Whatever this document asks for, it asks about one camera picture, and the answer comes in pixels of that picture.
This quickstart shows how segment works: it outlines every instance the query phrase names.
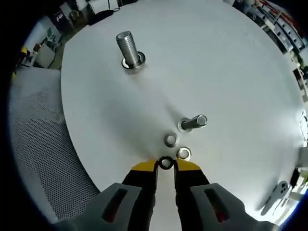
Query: white device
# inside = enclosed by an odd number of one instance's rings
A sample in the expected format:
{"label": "white device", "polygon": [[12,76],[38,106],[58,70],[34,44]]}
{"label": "white device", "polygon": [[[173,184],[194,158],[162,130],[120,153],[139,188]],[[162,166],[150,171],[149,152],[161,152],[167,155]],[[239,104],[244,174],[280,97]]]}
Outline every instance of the white device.
{"label": "white device", "polygon": [[289,187],[288,183],[285,180],[280,181],[280,183],[276,185],[271,196],[265,203],[265,206],[261,212],[262,216],[265,215],[270,208],[272,208],[272,206],[278,199],[282,199],[287,194],[288,187]]}

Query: white round table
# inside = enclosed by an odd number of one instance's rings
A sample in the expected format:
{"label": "white round table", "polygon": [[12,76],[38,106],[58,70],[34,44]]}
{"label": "white round table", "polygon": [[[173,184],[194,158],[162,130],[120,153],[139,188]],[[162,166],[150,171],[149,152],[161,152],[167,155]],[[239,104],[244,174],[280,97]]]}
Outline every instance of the white round table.
{"label": "white round table", "polygon": [[[146,56],[135,75],[121,66],[116,35],[129,30]],[[192,151],[210,182],[241,199],[259,220],[279,180],[289,180],[303,143],[304,110],[295,77],[253,21],[213,0],[127,5],[65,45],[62,101],[77,155],[99,190],[135,164],[178,148]],[[183,117],[205,128],[180,133]],[[167,131],[179,144],[163,144]],[[180,230],[173,171],[160,169],[150,230]]]}

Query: black o-ring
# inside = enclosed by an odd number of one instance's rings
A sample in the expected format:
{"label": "black o-ring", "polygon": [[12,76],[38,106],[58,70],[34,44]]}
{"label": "black o-ring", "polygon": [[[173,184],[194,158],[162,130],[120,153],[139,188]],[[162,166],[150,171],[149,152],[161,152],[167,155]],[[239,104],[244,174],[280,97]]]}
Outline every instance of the black o-ring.
{"label": "black o-ring", "polygon": [[[164,166],[163,165],[163,160],[168,160],[170,161],[170,165],[169,166]],[[163,169],[163,170],[169,170],[173,167],[174,165],[174,159],[171,156],[162,156],[159,161],[158,161],[158,165]]]}

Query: desk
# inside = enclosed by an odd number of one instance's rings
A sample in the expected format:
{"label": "desk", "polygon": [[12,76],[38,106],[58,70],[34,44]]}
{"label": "desk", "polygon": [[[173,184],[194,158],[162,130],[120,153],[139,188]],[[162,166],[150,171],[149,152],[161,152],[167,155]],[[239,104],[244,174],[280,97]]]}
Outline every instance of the desk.
{"label": "desk", "polygon": [[[146,56],[136,75],[121,66],[116,35],[129,30]],[[223,2],[145,1],[87,26],[64,49],[64,116],[78,157],[102,191],[149,158],[187,146],[210,182],[249,214],[289,180],[303,144],[300,90],[283,55],[246,15]],[[183,117],[205,128],[180,133]],[[163,144],[166,131],[180,138]],[[173,171],[159,170],[150,230],[180,230]]]}

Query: perforated mesh panel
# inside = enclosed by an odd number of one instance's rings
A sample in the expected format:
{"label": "perforated mesh panel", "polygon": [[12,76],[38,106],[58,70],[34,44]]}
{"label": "perforated mesh panel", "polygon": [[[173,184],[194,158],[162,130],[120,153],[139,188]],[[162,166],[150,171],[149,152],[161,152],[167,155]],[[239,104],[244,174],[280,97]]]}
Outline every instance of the perforated mesh panel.
{"label": "perforated mesh panel", "polygon": [[[82,213],[99,190],[69,138],[61,103],[60,72],[40,68],[18,72],[11,90],[9,119],[13,152],[33,197],[45,196],[57,220]],[[30,181],[35,177],[39,180],[33,186]],[[35,190],[40,186],[43,196]],[[46,203],[37,201],[46,211]]]}

